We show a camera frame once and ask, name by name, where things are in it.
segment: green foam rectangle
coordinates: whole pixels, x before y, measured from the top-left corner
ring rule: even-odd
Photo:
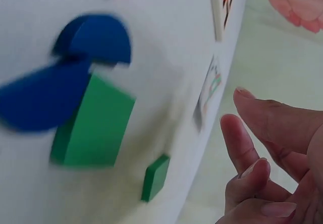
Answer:
[[[113,166],[135,99],[92,75],[75,115],[59,127],[51,159],[69,166]]]
[[[169,164],[170,158],[162,155],[147,168],[141,200],[149,202],[162,190]]]

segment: magnetic shape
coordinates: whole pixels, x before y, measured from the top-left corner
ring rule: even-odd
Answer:
[[[53,51],[60,55],[85,55],[109,65],[131,61],[130,38],[125,26],[110,15],[74,19],[59,35]]]
[[[162,155],[146,170],[141,200],[151,201],[164,187],[170,158]]]
[[[53,141],[51,159],[70,167],[113,166],[135,99],[91,76],[78,111]]]
[[[20,131],[44,131],[64,124],[82,100],[89,59],[68,58],[0,89],[0,118]]]

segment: floor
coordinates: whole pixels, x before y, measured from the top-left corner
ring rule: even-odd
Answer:
[[[268,0],[247,0],[245,17],[223,101],[193,187],[178,224],[214,224],[224,212],[224,189],[236,175],[219,127],[225,113],[236,113],[232,94],[237,86],[262,99],[323,108],[323,32],[295,27]],[[253,137],[259,154],[269,158]],[[272,161],[271,179],[290,191],[296,183]]]

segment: blue foam shape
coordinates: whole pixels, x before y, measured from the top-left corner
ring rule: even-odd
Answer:
[[[110,15],[84,15],[71,21],[59,35],[54,53],[82,54],[109,65],[131,62],[125,26]]]
[[[90,59],[69,57],[0,88],[0,118],[23,132],[63,125],[83,98],[90,65]]]

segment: drawing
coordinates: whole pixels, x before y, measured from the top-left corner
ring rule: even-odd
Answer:
[[[223,39],[224,30],[226,28],[231,6],[233,0],[211,0],[213,17],[214,17],[214,27],[216,31],[216,38],[218,41]]]
[[[221,82],[220,61],[219,58],[213,57],[199,99],[202,125],[204,125],[210,101]]]
[[[290,23],[313,33],[323,29],[323,0],[269,0]]]

